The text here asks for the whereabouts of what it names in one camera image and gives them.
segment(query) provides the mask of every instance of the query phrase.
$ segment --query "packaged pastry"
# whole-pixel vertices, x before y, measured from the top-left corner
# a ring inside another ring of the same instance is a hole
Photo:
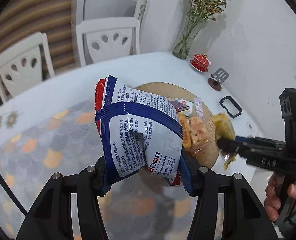
[[[229,140],[235,140],[236,134],[229,117],[225,113],[220,113],[213,116],[216,126],[216,141],[224,137]],[[224,170],[226,171],[229,164],[236,160],[236,153],[227,153],[221,151],[224,156]]]
[[[187,101],[179,98],[167,97],[170,103],[176,108],[177,113],[190,116],[194,102]]]
[[[204,122],[200,116],[186,117],[178,114],[183,127],[183,146],[190,156],[203,153],[208,144],[208,135]]]

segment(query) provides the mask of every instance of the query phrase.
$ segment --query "plastic bag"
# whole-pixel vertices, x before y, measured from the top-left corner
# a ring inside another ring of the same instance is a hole
[[[146,164],[152,174],[176,182],[183,131],[167,98],[108,76],[96,86],[95,110],[110,184]]]
[[[183,146],[190,156],[204,153],[208,146],[208,135],[202,118],[202,110],[197,104],[201,101],[195,99],[196,111],[191,111],[191,116],[178,114],[179,121],[183,127]]]
[[[232,126],[232,123],[229,117],[225,113],[220,113],[213,116],[213,120],[216,126],[216,141],[224,137],[226,139],[235,140],[236,134]],[[228,166],[231,162],[236,160],[236,153],[227,153],[221,151],[221,154],[224,156],[224,170],[228,169]]]

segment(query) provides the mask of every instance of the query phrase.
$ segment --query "round table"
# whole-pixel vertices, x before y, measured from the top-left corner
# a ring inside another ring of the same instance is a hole
[[[93,98],[97,81],[108,75],[131,87],[149,82],[175,84],[200,97],[213,114],[224,111],[219,100],[230,95],[225,88],[220,92],[213,90],[207,83],[210,75],[194,70],[188,60],[163,52],[89,65],[20,94],[0,107],[0,173],[27,211],[54,172],[64,176],[79,173],[103,155],[93,122]],[[8,128],[5,120],[11,112],[16,112],[18,118]],[[245,110],[232,119],[232,124],[236,135],[262,137]],[[245,161],[238,157],[224,171],[220,155],[212,170],[225,175],[240,172],[250,183],[255,168]],[[99,198],[110,240],[185,239],[196,201],[182,186],[170,187],[145,169],[114,184],[104,198]],[[0,186],[1,228],[8,236],[16,237],[23,219]],[[80,231],[75,195],[72,220],[76,240]]]

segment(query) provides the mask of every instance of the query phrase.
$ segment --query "human hand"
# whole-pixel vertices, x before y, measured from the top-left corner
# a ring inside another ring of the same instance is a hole
[[[272,222],[278,219],[278,209],[281,206],[280,198],[276,194],[276,187],[283,183],[283,176],[273,174],[266,187],[266,200],[264,201],[264,208]],[[296,198],[296,184],[290,184],[288,188],[288,196],[295,199]]]

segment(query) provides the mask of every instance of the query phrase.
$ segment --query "white chair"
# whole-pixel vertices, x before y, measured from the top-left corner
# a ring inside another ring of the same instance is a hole
[[[36,32],[0,53],[0,97],[4,103],[8,98],[2,82],[12,97],[42,82],[40,45],[43,46],[48,72],[52,78],[55,72],[45,33]]]
[[[80,65],[85,66],[87,45],[93,63],[139,54],[139,26],[134,17],[101,18],[83,21],[76,27]]]
[[[140,24],[143,21],[148,0],[137,0],[134,17],[139,20]]]

